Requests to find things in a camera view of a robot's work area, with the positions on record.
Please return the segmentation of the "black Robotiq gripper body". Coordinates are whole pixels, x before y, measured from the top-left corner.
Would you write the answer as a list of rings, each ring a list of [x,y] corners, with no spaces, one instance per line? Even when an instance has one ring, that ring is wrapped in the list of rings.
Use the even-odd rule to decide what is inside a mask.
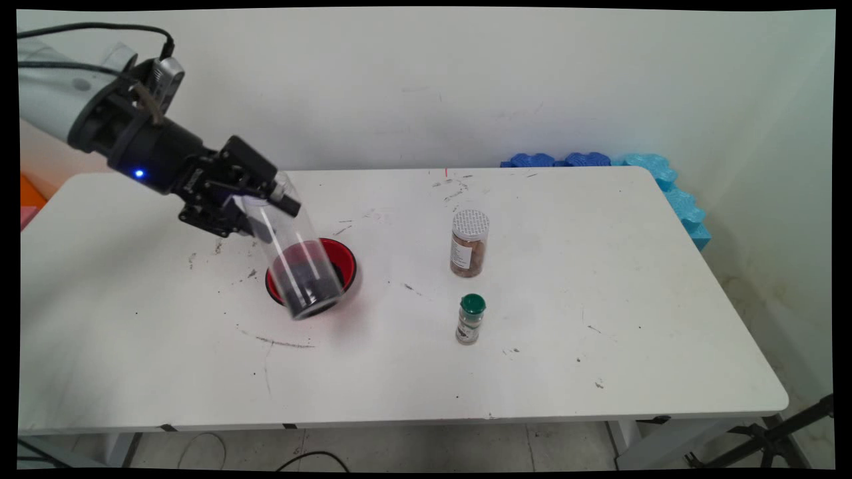
[[[279,203],[277,168],[238,136],[219,150],[176,122],[132,122],[106,156],[108,166],[184,205],[178,219],[217,237],[253,236],[252,222],[237,206],[238,196]]]

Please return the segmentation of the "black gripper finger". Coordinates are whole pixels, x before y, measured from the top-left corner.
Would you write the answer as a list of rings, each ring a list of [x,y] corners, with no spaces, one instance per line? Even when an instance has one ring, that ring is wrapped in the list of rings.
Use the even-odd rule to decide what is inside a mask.
[[[243,210],[273,208],[289,218],[297,218],[302,210],[302,203],[288,193],[286,184],[274,180],[262,182],[258,188],[240,190],[231,197],[242,204]]]
[[[252,236],[255,240],[270,245],[274,231],[267,224],[246,214],[240,208],[222,208],[225,230],[240,236]]]

